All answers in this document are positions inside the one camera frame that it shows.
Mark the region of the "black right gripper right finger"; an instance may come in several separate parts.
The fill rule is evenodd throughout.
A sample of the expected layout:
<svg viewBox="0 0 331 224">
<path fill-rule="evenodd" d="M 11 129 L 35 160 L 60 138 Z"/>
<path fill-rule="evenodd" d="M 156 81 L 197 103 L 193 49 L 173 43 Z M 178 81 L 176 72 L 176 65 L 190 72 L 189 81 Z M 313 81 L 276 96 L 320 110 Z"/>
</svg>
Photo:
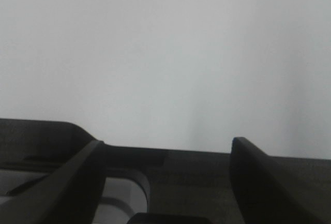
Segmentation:
<svg viewBox="0 0 331 224">
<path fill-rule="evenodd" d="M 290 173 L 244 137 L 232 141 L 229 174 L 245 223 L 330 223 L 330 193 Z"/>
</svg>

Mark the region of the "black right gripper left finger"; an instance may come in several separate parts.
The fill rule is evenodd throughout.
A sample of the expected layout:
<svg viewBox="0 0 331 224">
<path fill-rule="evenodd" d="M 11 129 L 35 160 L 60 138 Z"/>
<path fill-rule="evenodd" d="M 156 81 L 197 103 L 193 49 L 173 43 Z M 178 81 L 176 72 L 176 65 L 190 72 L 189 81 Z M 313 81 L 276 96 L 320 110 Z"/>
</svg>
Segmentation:
<svg viewBox="0 0 331 224">
<path fill-rule="evenodd" d="M 1 204 L 1 223 L 92 223 L 106 180 L 104 147 L 91 141 L 45 179 Z"/>
</svg>

